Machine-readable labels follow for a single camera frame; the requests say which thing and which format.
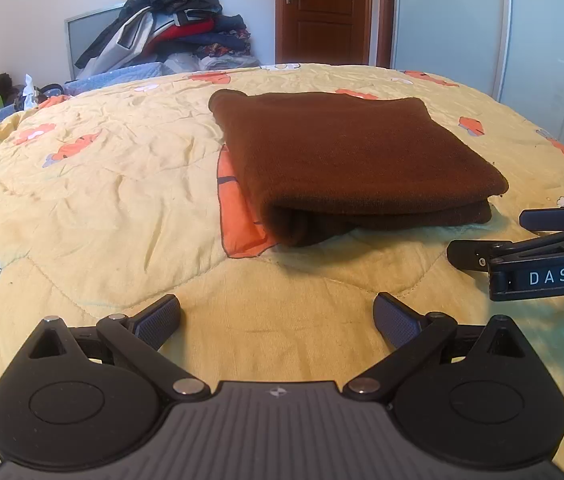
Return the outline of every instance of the red clothing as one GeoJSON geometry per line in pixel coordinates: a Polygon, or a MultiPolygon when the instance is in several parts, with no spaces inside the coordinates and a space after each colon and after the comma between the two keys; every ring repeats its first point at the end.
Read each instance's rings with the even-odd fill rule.
{"type": "Polygon", "coordinates": [[[155,45],[160,41],[175,40],[176,38],[192,36],[193,34],[203,34],[204,32],[212,31],[214,26],[215,22],[212,18],[196,23],[190,23],[190,25],[182,25],[181,27],[178,27],[177,25],[171,25],[164,32],[150,40],[142,50],[142,54],[152,53],[153,48],[155,48],[155,45]]]}

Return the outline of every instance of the door frame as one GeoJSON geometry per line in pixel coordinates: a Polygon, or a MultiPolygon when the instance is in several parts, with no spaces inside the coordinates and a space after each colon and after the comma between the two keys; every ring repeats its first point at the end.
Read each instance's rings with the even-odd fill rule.
{"type": "MultiPolygon", "coordinates": [[[[275,0],[275,62],[280,63],[282,59],[282,36],[284,33],[284,6],[286,0],[275,0]]],[[[371,48],[371,13],[373,0],[364,2],[364,58],[363,64],[368,64],[369,49],[371,48]]],[[[382,0],[380,0],[380,28],[382,27],[382,0]]]]}
{"type": "Polygon", "coordinates": [[[395,0],[380,0],[376,66],[391,67],[391,54],[393,53],[393,48],[395,48],[393,37],[396,6],[397,2],[395,0]]]}

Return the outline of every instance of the folded towel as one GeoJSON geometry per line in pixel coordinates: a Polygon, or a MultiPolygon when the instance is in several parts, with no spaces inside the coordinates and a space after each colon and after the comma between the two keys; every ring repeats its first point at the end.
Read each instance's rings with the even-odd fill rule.
{"type": "Polygon", "coordinates": [[[487,198],[508,189],[500,172],[433,121],[417,98],[223,89],[209,108],[242,191],[286,245],[358,226],[488,222],[487,198]]]}

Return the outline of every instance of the metal pin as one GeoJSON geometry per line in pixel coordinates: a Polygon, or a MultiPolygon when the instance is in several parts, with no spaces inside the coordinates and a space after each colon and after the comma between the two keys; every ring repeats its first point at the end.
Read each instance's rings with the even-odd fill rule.
{"type": "Polygon", "coordinates": [[[173,383],[173,389],[181,395],[194,395],[200,393],[206,386],[200,379],[189,377],[173,383]]]}
{"type": "Polygon", "coordinates": [[[357,394],[372,394],[380,389],[380,383],[371,377],[358,377],[348,383],[348,387],[357,394]]]}

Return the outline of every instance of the bed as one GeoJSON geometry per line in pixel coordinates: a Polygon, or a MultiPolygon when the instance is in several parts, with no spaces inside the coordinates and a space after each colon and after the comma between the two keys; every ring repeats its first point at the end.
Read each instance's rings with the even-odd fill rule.
{"type": "MultiPolygon", "coordinates": [[[[547,136],[474,89],[368,66],[178,74],[18,112],[0,124],[0,375],[44,316],[89,326],[173,293],[184,319],[161,351],[211,387],[220,379],[342,386],[388,352],[371,318],[373,298],[388,291],[460,323],[513,317],[564,394],[564,297],[493,303],[486,275],[445,257],[456,238],[528,238],[520,211],[564,197],[564,147],[547,136]],[[220,203],[222,132],[207,108],[220,88],[420,97],[510,190],[491,198],[484,225],[274,246],[240,232],[230,201],[220,203]]],[[[564,469],[564,440],[555,461],[564,469]]]]}

